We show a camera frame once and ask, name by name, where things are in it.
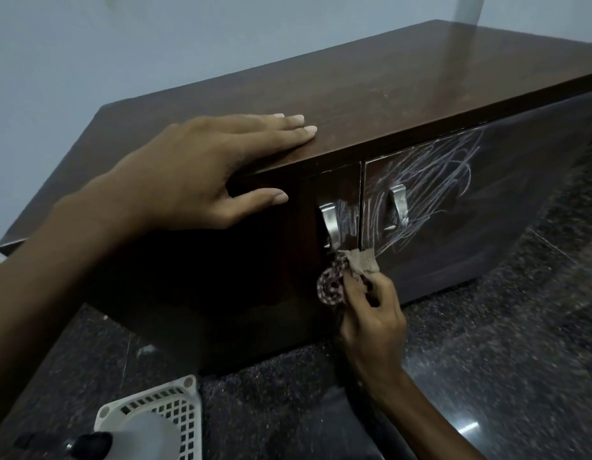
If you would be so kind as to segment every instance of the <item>forearm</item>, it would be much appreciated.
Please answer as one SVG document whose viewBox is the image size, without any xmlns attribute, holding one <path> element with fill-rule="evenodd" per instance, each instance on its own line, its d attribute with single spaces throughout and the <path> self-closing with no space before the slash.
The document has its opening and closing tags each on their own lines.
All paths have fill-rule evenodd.
<svg viewBox="0 0 592 460">
<path fill-rule="evenodd" d="M 420 460 L 485 460 L 403 373 L 393 387 L 371 392 Z"/>
<path fill-rule="evenodd" d="M 81 304 L 77 285 L 131 230 L 85 193 L 0 265 L 0 421 Z"/>
</svg>

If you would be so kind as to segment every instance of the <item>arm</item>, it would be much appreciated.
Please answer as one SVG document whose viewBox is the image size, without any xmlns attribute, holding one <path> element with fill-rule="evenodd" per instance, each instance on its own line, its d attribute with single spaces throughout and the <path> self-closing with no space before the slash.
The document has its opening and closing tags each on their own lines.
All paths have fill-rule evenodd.
<svg viewBox="0 0 592 460">
<path fill-rule="evenodd" d="M 341 335 L 347 356 L 369 394 L 422 460 L 485 460 L 436 410 L 402 369 L 406 320 L 392 281 L 371 276 L 379 306 L 372 308 L 366 288 L 344 275 L 349 299 Z"/>
<path fill-rule="evenodd" d="M 0 265 L 0 421 L 83 297 L 86 273 L 153 229 L 226 228 L 287 201 L 279 189 L 230 197 L 228 177 L 255 158 L 310 140 L 292 116 L 223 116 L 173 124 L 114 169 L 55 204 Z"/>
</svg>

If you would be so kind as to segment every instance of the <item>finger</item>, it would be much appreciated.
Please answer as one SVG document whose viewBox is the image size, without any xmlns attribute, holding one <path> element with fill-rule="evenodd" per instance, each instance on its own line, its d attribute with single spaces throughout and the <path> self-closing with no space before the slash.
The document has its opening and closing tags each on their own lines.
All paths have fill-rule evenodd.
<svg viewBox="0 0 592 460">
<path fill-rule="evenodd" d="M 345 310 L 341 323 L 341 337 L 347 345 L 352 345 L 357 332 L 357 317 L 352 309 Z"/>
<path fill-rule="evenodd" d="M 396 287 L 390 278 L 381 273 L 372 273 L 369 279 L 379 299 L 380 309 L 400 309 Z"/>
<path fill-rule="evenodd" d="M 346 270 L 345 274 L 343 274 L 342 281 L 345 286 L 348 304 L 358 317 L 358 322 L 365 323 L 373 310 L 368 300 L 366 300 L 365 289 L 362 287 L 361 282 L 358 282 L 351 275 L 349 270 Z"/>
<path fill-rule="evenodd" d="M 287 200 L 287 194 L 281 189 L 257 189 L 238 197 L 227 197 L 220 200 L 214 211 L 219 226 L 226 228 L 238 223 L 246 216 L 273 205 L 280 205 Z"/>
<path fill-rule="evenodd" d="M 226 134 L 246 134 L 248 132 L 262 131 L 291 131 L 304 125 L 304 116 L 276 115 L 228 115 L 201 118 L 192 120 L 193 127 L 207 127 L 214 131 Z"/>
<path fill-rule="evenodd" d="M 256 158 L 302 145 L 315 137 L 316 126 L 300 127 L 292 131 L 262 131 L 240 134 L 228 144 L 239 164 L 246 164 Z"/>
</svg>

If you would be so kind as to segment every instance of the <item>wooden cabinet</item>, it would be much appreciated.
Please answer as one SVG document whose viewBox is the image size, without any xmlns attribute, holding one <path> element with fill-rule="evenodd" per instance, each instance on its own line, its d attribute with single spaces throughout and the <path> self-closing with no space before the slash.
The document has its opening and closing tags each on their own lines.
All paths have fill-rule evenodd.
<svg viewBox="0 0 592 460">
<path fill-rule="evenodd" d="M 366 161 L 361 246 L 403 302 L 480 276 L 591 138 L 592 92 Z"/>
<path fill-rule="evenodd" d="M 234 113 L 318 126 L 228 184 L 290 201 L 227 231 L 150 234 L 90 279 L 89 303 L 201 372 L 330 332 L 315 280 L 331 249 L 374 247 L 403 302 L 492 268 L 592 139 L 592 44 L 430 21 L 110 103 L 0 250 L 168 124 Z"/>
</svg>

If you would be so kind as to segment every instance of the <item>black granite floor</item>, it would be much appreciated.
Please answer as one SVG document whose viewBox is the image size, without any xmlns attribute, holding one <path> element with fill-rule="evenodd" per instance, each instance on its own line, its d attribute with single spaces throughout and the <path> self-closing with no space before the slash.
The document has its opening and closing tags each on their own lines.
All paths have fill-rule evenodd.
<svg viewBox="0 0 592 460">
<path fill-rule="evenodd" d="M 405 313 L 406 370 L 488 458 L 592 459 L 592 148 L 501 265 Z M 202 381 L 205 458 L 378 457 L 340 366 L 328 340 Z M 187 373 L 83 307 L 1 426 L 0 458 L 50 459 L 8 446 L 89 431 L 103 403 Z"/>
</svg>

